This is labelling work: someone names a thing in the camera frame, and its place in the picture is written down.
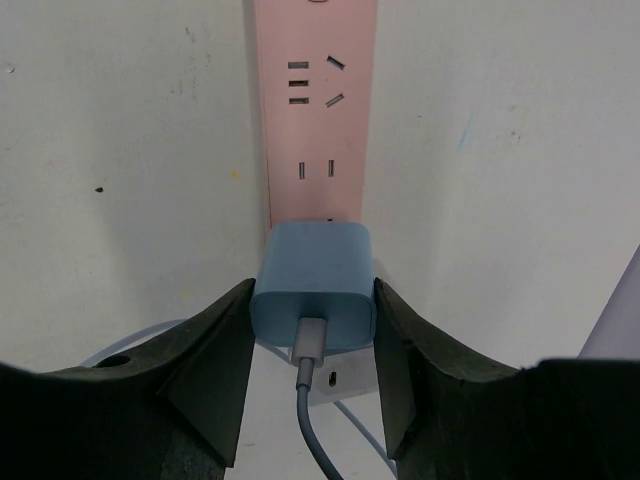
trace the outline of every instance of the blue mark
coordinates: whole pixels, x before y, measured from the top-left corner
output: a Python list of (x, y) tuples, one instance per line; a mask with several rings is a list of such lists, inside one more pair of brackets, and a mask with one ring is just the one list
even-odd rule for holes
[(458, 142), (458, 153), (461, 153), (464, 150), (464, 146), (467, 143), (467, 138), (471, 133), (471, 127), (473, 127), (473, 122), (475, 122), (476, 117), (476, 112), (471, 112), (471, 115), (469, 115), (467, 126), (465, 127), (464, 132), (462, 132), (462, 136), (460, 137), (460, 141)]

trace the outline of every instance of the power strip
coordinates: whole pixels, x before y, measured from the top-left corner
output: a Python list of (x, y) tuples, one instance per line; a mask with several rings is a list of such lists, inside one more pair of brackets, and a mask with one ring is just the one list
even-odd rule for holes
[(359, 221), (377, 0), (253, 0), (269, 226)]

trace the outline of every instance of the white surface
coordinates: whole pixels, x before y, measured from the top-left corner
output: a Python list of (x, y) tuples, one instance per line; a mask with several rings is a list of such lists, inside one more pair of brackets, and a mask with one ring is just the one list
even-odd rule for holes
[[(380, 0), (364, 221), (387, 279), (483, 353), (577, 354), (640, 242), (639, 23), (631, 0)], [(73, 365), (255, 275), (244, 35), (238, 0), (0, 2), (2, 360)], [(320, 478), (269, 362), (229, 477)], [(349, 404), (376, 428), (375, 396)], [(389, 478), (332, 408), (339, 467)]]

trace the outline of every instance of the charger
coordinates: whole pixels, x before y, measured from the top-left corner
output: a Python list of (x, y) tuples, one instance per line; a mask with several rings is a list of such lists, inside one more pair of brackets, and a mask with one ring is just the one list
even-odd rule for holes
[(376, 306), (369, 232), (353, 222), (287, 222), (271, 232), (249, 310), (258, 340), (293, 347), (302, 436), (329, 480), (342, 477), (309, 420), (314, 368), (326, 348), (356, 349), (373, 340)]

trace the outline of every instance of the gray cable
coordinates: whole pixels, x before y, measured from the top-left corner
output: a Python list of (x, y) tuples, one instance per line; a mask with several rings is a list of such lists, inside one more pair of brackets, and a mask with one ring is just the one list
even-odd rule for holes
[[(156, 325), (152, 325), (150, 327), (144, 328), (139, 332), (128, 335), (124, 337), (122, 340), (118, 340), (116, 343), (109, 345), (106, 348), (103, 348), (98, 353), (87, 358), (84, 362), (80, 364), (80, 366), (93, 367), (94, 365), (100, 363), (105, 358), (110, 357), (114, 353), (119, 352), (120, 350), (127, 347), (128, 345), (131, 345), (132, 343), (137, 342), (138, 340), (141, 340), (144, 337), (162, 332), (163, 330), (168, 330), (169, 328), (173, 328), (176, 325), (181, 324), (182, 322), (184, 322), (184, 320), (168, 320), (168, 321), (160, 322)], [(262, 348), (264, 348), (265, 350), (271, 352), (273, 355), (278, 357), (287, 365), (289, 365), (289, 357), (284, 352), (278, 350), (275, 347), (272, 347), (271, 345), (262, 343), (260, 341), (256, 341), (256, 343), (260, 345)], [(393, 473), (393, 476), (395, 478), (398, 478), (398, 471), (396, 469), (395, 464), (393, 463), (392, 460), (389, 460), (387, 458), (387, 454), (384, 448), (382, 447), (382, 445), (378, 443), (378, 441), (371, 434), (371, 432), (367, 430), (367, 428), (360, 422), (360, 420), (358, 420), (358, 418), (353, 414), (353, 412), (351, 412), (351, 410), (349, 410), (349, 408), (347, 408), (347, 406), (344, 403), (338, 401), (338, 402), (334, 402), (334, 405), (338, 408), (338, 410), (340, 410), (340, 412), (345, 417), (347, 417), (347, 419), (353, 424), (354, 427), (356, 427), (356, 429), (360, 432), (360, 434), (369, 442), (369, 444), (373, 447), (376, 453), (385, 462), (389, 470), (391, 470), (391, 473)]]
[(302, 437), (307, 447), (309, 447), (311, 455), (315, 458), (327, 480), (344, 480), (336, 470), (336, 467), (333, 466), (333, 463), (331, 463), (331, 460), (329, 460), (329, 457), (327, 457), (311, 426), (311, 421), (309, 420), (309, 387), (307, 385), (298, 387), (298, 423), (300, 424)]

